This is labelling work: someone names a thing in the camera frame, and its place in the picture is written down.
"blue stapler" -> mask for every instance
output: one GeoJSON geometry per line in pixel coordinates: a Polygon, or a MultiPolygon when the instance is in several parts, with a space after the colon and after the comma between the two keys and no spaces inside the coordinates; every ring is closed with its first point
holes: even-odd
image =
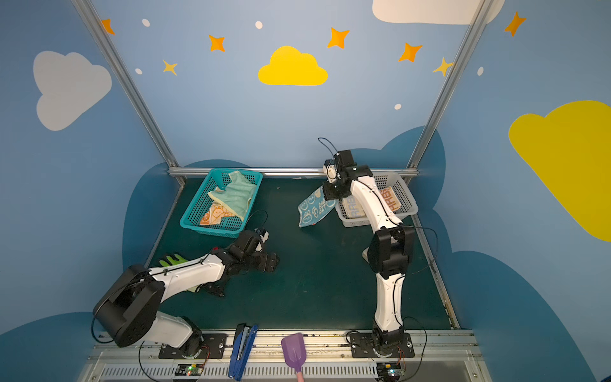
{"type": "Polygon", "coordinates": [[[236,381],[242,379],[242,374],[248,362],[248,356],[251,353],[252,344],[257,336],[257,325],[246,326],[245,323],[239,324],[233,336],[233,351],[231,352],[231,361],[229,363],[229,371],[227,376],[236,381]]]}

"green glove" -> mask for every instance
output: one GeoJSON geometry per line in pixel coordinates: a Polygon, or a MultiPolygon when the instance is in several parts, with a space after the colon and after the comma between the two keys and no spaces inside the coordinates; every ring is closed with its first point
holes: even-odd
{"type": "MultiPolygon", "coordinates": [[[[172,265],[178,265],[178,264],[182,264],[182,263],[186,263],[187,259],[185,259],[184,257],[182,257],[181,255],[175,253],[174,257],[172,257],[172,255],[166,255],[166,260],[159,260],[159,264],[161,264],[161,266],[166,267],[166,266],[172,266],[172,265]]],[[[197,292],[199,290],[199,285],[193,287],[193,288],[189,288],[187,289],[189,292],[197,292]]]]}
{"type": "Polygon", "coordinates": [[[174,259],[172,255],[166,255],[166,259],[168,262],[170,262],[170,264],[168,264],[167,262],[163,260],[159,260],[159,264],[161,264],[161,266],[171,266],[171,265],[178,265],[178,264],[186,263],[187,261],[189,261],[177,253],[174,254],[174,257],[176,259],[174,259]]]}

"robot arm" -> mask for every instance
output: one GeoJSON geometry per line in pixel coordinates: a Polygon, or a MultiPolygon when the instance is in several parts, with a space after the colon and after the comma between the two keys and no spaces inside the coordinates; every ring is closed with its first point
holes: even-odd
{"type": "Polygon", "coordinates": [[[380,195],[369,167],[357,166],[349,150],[337,152],[325,163],[325,199],[354,195],[373,230],[366,259],[376,273],[378,305],[374,316],[373,345],[379,354],[391,354],[403,341],[401,293],[411,260],[415,229],[405,227],[380,195]]]}
{"type": "Polygon", "coordinates": [[[201,350],[201,332],[186,317],[158,312],[166,299],[203,284],[203,289],[223,296],[228,279],[241,271],[276,270],[276,254],[264,251],[267,231],[243,231],[226,249],[186,263],[146,269],[130,266],[93,310],[114,342],[125,347],[138,340],[161,342],[175,348],[174,354],[193,357],[201,350]]]}

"mounting plate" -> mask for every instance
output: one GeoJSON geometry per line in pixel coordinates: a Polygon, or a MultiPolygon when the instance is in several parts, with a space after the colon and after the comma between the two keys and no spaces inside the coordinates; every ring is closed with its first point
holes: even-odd
{"type": "MultiPolygon", "coordinates": [[[[403,350],[403,357],[413,358],[415,353],[414,346],[412,345],[412,337],[409,333],[405,333],[404,335],[405,338],[403,342],[399,344],[399,347],[403,350]]],[[[348,335],[348,341],[350,342],[352,358],[381,358],[379,354],[373,351],[371,333],[352,332],[348,335]]],[[[394,350],[388,358],[399,358],[399,349],[397,348],[394,350]]]]}
{"type": "Polygon", "coordinates": [[[202,348],[202,351],[194,358],[186,358],[182,355],[180,349],[173,348],[168,345],[162,345],[159,351],[160,359],[221,359],[225,352],[225,343],[227,335],[221,333],[202,334],[202,346],[206,345],[210,349],[208,357],[208,349],[202,348]]]}

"blue wall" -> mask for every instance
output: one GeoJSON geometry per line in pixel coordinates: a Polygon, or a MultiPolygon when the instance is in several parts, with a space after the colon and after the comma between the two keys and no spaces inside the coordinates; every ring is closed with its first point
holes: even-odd
{"type": "MultiPolygon", "coordinates": [[[[94,4],[101,19],[110,19],[112,41],[183,166],[231,160],[319,167],[329,156],[319,136],[338,149],[381,150],[426,123],[444,81],[433,70],[443,57],[452,62],[467,29],[386,23],[374,16],[371,0],[94,4]],[[327,47],[331,28],[350,30],[344,49],[327,47]],[[225,51],[211,51],[208,35],[224,37],[225,51]],[[405,43],[422,45],[414,62],[398,61],[405,43]],[[259,69],[284,45],[312,54],[328,80],[260,82],[259,69]],[[177,65],[176,75],[164,72],[163,61],[177,65]]],[[[383,158],[381,167],[396,164],[383,158]]]]}
{"type": "Polygon", "coordinates": [[[69,381],[90,351],[90,311],[122,272],[123,250],[146,260],[178,186],[157,166],[163,159],[114,76],[110,92],[65,129],[38,119],[38,53],[76,52],[110,71],[70,0],[2,1],[0,34],[0,365],[25,368],[35,338],[51,334],[40,344],[63,355],[60,365],[38,366],[69,381]],[[145,174],[148,186],[135,189],[145,174]],[[144,194],[148,208],[130,202],[144,194]],[[128,204],[146,224],[139,232],[131,223],[124,232],[128,204]]]}
{"type": "Polygon", "coordinates": [[[422,224],[442,236],[437,262],[460,324],[475,330],[494,381],[611,374],[611,243],[573,219],[508,137],[524,114],[611,105],[609,20],[608,1],[506,0],[410,183],[422,224]],[[516,12],[527,20],[512,37],[504,30],[516,12]]]}

